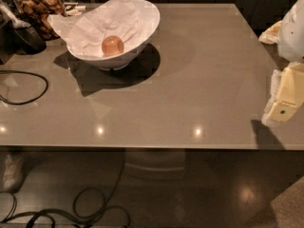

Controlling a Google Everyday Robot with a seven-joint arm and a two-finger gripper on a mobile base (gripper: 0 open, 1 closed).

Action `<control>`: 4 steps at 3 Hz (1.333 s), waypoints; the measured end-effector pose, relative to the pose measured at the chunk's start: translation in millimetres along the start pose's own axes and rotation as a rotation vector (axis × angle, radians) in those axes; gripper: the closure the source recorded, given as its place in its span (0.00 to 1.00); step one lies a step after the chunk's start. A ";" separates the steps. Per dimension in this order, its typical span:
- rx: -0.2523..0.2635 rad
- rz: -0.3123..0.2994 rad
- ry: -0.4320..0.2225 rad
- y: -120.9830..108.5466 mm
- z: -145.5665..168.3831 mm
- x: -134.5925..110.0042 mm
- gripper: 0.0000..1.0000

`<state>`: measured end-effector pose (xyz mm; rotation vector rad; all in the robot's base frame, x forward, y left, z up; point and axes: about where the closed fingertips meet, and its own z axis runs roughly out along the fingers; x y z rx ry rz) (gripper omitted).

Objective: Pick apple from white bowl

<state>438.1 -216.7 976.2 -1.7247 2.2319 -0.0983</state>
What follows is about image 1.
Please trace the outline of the white rounded gripper body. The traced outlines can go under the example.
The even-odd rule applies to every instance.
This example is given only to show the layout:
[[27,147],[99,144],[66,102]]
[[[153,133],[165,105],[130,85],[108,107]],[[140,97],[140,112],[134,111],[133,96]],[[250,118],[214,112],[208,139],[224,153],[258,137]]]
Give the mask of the white rounded gripper body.
[[285,14],[279,30],[277,51],[290,62],[304,61],[304,0],[297,0]]

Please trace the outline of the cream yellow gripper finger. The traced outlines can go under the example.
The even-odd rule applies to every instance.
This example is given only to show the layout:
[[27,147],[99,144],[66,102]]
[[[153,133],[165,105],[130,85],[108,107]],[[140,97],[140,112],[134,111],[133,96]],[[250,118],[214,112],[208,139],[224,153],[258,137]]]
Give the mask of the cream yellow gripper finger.
[[271,97],[262,116],[266,126],[288,122],[304,104],[304,64],[290,62],[283,71],[275,69],[271,78]]
[[281,22],[278,21],[261,33],[258,40],[267,45],[273,45],[278,42]]

